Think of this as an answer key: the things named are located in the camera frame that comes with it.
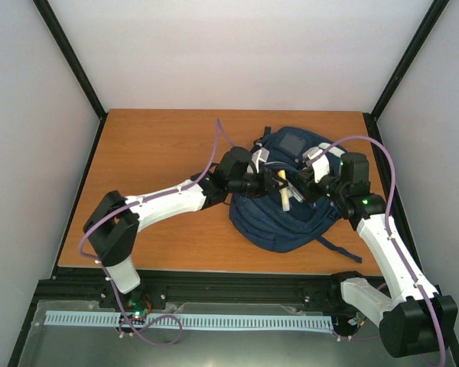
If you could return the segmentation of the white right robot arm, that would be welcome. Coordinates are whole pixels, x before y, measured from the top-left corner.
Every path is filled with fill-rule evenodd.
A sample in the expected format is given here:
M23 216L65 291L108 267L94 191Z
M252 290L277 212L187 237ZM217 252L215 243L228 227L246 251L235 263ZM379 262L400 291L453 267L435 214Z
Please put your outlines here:
M313 147L303 161L297 183L310 200L323 197L334 203L373 254L388 288L383 293L365 278L344 275L339 281L343 301L378 327L392 357L440 352L444 358L457 305L423 275L387 214L385 200L371 192L366 156L342 153L337 169L332 169L324 150Z

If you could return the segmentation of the navy blue backpack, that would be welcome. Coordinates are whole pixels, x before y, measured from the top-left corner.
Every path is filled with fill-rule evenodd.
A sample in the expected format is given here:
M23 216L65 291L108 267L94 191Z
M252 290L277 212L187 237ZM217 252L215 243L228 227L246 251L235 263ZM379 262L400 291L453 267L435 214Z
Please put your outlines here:
M260 149L269 155L265 161L271 167L303 167L303 154L312 147L327 148L332 141L317 133L296 127L280 128L254 141L250 152L258 154ZM323 237L341 219L338 208L332 202L320 197L316 200L297 198L295 190L289 189L290 210L282 209L280 193L258 198L248 198L234 193L229 205L229 219L252 244L270 252L286 253L294 251L309 242L318 241L324 247L344 255L357 263L362 258L345 248L336 246Z

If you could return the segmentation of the yellow highlighter marker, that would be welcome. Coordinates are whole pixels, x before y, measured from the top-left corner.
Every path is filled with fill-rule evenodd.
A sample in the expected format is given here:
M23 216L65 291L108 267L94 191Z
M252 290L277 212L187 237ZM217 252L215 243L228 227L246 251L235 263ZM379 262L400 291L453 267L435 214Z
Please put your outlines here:
M285 184L288 182L286 173L284 170L279 170L277 175L284 181ZM282 200L282 210L284 212L288 212L290 210L290 203L289 203L289 196L288 196L287 188L286 187L281 188L280 194L281 194L281 200Z

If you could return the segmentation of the teal cap white marker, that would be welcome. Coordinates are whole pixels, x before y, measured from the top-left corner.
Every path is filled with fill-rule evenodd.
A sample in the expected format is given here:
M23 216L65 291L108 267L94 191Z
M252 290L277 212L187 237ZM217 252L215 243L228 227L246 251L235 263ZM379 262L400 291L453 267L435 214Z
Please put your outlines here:
M291 195L299 202L303 203L304 202L304 197L301 195L299 191L297 191L295 188L290 188L290 193Z

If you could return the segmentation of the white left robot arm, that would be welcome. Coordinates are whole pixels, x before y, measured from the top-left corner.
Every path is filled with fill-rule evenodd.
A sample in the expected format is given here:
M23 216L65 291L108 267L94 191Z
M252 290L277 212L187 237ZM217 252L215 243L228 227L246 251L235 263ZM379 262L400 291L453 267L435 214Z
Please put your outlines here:
M190 179L153 193L123 196L107 193L83 226L83 241L117 289L126 307L137 307L144 298L141 278L132 260L136 236L149 226L185 213L223 203L230 194L256 198L286 189L285 178L253 161L251 153L233 147L218 163L210 163Z

